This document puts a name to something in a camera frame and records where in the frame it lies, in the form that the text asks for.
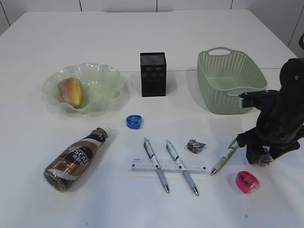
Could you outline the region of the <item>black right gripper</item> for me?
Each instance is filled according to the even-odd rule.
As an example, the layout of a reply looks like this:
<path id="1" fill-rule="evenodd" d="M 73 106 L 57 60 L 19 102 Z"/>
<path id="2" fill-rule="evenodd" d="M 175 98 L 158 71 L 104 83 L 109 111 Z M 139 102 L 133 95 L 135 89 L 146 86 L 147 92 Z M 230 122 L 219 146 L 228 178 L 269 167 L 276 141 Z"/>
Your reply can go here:
<path id="1" fill-rule="evenodd" d="M 300 143 L 292 141 L 304 123 L 304 60 L 289 59 L 280 71 L 281 88 L 275 101 L 258 118 L 256 129 L 237 135 L 240 148 L 245 147 L 249 164 L 255 164 L 265 155 L 258 136 L 269 143 L 273 160 L 298 150 Z"/>

